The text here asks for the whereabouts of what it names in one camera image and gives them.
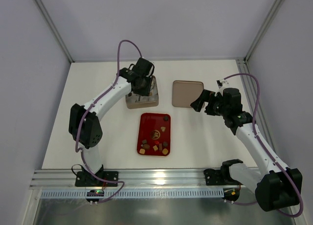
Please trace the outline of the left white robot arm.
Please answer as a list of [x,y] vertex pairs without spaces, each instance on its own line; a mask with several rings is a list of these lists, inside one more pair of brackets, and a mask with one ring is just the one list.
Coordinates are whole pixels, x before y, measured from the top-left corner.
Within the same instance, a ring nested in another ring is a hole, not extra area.
[[71,107],[68,131],[84,164],[76,174],[76,186],[101,186],[105,183],[116,186],[112,178],[105,176],[99,157],[98,143],[103,136],[100,121],[129,93],[148,96],[154,69],[152,62],[140,57],[136,64],[119,69],[115,80],[101,94],[83,105],[74,104]]

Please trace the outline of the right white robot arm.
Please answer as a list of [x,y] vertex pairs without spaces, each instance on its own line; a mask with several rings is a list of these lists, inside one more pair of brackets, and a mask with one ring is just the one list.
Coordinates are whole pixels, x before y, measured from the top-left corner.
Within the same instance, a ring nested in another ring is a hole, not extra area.
[[239,90],[203,90],[190,106],[200,112],[204,103],[207,103],[204,112],[224,119],[225,125],[244,144],[259,169],[255,172],[241,160],[230,160],[221,166],[226,171],[226,179],[246,186],[266,212],[298,205],[296,216],[301,215],[304,208],[302,174],[298,169],[289,168],[259,133],[252,115],[243,111]]

